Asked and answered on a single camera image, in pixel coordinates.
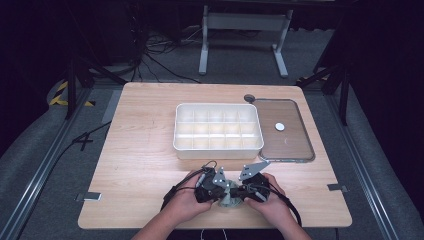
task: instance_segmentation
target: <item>white plastic tray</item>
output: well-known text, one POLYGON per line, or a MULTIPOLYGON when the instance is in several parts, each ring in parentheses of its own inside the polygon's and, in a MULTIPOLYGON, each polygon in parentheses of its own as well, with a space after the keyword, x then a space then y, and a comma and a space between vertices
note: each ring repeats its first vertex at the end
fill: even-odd
POLYGON ((180 159, 253 159, 264 141, 251 104, 177 106, 174 148, 180 159))

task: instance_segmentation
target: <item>metal bracket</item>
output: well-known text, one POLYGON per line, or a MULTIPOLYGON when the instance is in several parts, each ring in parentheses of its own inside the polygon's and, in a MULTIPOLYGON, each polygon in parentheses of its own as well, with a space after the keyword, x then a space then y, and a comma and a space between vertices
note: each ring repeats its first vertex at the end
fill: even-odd
POLYGON ((101 198, 102 198, 101 193, 87 192, 87 193, 79 193, 75 197, 75 201, 77 201, 77 202, 100 201, 101 198))
POLYGON ((327 184, 328 190, 329 191, 337 191, 337 190, 341 190, 342 192, 349 192, 349 189, 347 189, 346 186, 341 186, 338 183, 334 183, 334 184, 327 184))
POLYGON ((260 172, 262 169, 266 168, 269 164, 271 164, 270 161, 263 161, 260 163, 253 163, 243 166, 243 171, 240 173, 239 180, 243 181, 246 179, 249 179, 253 176, 255 176, 258 172, 260 172))
POLYGON ((229 187, 229 183, 227 182, 227 179, 224 175, 224 167, 220 167, 218 172, 215 174, 215 177, 213 178, 213 184, 222 188, 229 187))

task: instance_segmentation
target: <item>transparent lid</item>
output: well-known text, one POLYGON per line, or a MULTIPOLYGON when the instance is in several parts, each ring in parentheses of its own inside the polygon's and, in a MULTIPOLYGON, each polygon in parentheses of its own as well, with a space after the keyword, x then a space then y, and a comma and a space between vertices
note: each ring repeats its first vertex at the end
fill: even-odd
POLYGON ((315 153, 297 107, 290 99, 256 99, 264 146, 263 160, 309 162, 315 153))

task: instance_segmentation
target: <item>forearm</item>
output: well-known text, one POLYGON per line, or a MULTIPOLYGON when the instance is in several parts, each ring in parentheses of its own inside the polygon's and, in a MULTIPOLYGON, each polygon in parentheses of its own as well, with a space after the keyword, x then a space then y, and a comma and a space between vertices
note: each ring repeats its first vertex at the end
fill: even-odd
POLYGON ((177 225, 178 223, 172 217, 161 212, 152 218, 132 239, 165 240, 177 225))
POLYGON ((283 234, 286 240, 310 240, 311 237, 305 232, 305 230, 299 226, 292 216, 286 218, 286 221, 278 224, 277 229, 283 234))

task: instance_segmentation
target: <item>clear plastic container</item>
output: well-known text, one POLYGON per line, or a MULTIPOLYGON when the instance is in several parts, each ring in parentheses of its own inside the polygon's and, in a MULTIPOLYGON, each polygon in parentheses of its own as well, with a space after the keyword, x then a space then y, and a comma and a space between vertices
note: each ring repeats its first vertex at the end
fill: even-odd
POLYGON ((277 162, 310 162, 315 152, 295 101, 290 99, 256 99, 264 147, 259 157, 277 162), (276 124, 284 125, 278 130, 276 124))
POLYGON ((174 148, 180 159, 253 159, 264 141, 251 104, 177 106, 174 148))

